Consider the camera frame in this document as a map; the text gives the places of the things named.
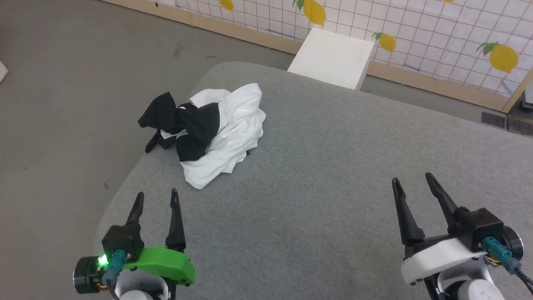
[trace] round motor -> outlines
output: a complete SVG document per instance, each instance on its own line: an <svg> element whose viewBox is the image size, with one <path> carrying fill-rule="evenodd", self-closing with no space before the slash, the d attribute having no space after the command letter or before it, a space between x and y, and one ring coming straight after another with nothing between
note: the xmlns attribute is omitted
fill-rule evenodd
<svg viewBox="0 0 533 300"><path fill-rule="evenodd" d="M93 294L100 291L98 271L98 256L86 256L78 260L72 274L72 283L79 294Z"/></svg>
<svg viewBox="0 0 533 300"><path fill-rule="evenodd" d="M509 226L503 226L502 240L500 240L500 243L512 253L514 258L521 260L524 256L524 244L522 243L522 239L516 231L512 230Z"/></svg>

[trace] gray fabric surface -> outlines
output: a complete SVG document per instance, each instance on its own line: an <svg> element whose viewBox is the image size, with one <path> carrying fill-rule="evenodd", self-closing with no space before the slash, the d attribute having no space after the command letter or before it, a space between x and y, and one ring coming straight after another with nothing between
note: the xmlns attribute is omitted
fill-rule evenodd
<svg viewBox="0 0 533 300"><path fill-rule="evenodd" d="M487 207L533 244L532 139L239 62L213 68L194 92L252 82L267 117L258 148L198 191L184 181L175 150L157 147L107 209L95 254L138 191L142 238L147 247L164 245L175 187L197 271L197 283L179 289L183 299L428 299L423 284L401 278L391 188L398 177L426 236L445 233L427 171L457 204ZM523 270L533 275L526 251ZM503 268L490 271L507 300L530 297Z"/></svg>

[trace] black fabric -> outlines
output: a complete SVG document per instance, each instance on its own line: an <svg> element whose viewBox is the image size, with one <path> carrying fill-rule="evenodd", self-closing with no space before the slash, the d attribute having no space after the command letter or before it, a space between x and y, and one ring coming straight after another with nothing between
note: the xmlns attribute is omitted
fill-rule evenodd
<svg viewBox="0 0 533 300"><path fill-rule="evenodd" d="M195 161L205 155L205 150L218 133L220 113L218 103L196 107L188 102L176 108L169 92L155 98L139 118L141 127L157 129L144 151L150 152L157 144L169 148L176 142L180 161ZM183 130L187 135L164 139L161 130L175 135Z"/></svg>

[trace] gray floor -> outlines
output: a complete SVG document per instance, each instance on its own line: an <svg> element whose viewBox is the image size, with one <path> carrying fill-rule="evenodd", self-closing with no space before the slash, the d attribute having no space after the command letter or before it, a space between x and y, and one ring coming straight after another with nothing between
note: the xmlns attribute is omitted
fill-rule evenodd
<svg viewBox="0 0 533 300"><path fill-rule="evenodd" d="M72 268L153 134L136 123L147 104L186 101L221 62L292 58L98 0L0 0L0 298L92 299ZM474 122L486 110L370 76L362 90Z"/></svg>

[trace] wooden baseboard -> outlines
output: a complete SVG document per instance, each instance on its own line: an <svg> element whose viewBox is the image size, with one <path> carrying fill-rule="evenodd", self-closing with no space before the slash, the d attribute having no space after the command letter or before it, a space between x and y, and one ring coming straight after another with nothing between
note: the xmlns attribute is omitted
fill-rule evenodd
<svg viewBox="0 0 533 300"><path fill-rule="evenodd" d="M257 30L233 25L208 17L203 17L191 12L179 10L175 7L163 5L156 6L154 2L150 2L148 0L102 1L157 15L162 18L174 20L180 23L185 23L194 27L199 27L202 29L231 36L243 41L266 46L287 53L296 54L300 49L300 46L302 45L301 42L291 41L280 36L274 36ZM447 97L459 99L479 106L498 110L500 112L504 111L504 109L507 109L509 103L514 98L513 95L511 99L506 99L499 94L481 91L470 86L458 84L451 81L437 80L426 75L418 74L415 72L403 70L384 64L379 64L373 61L371 61L370 65L368 66L367 74L412 86L414 88L441 94Z"/></svg>

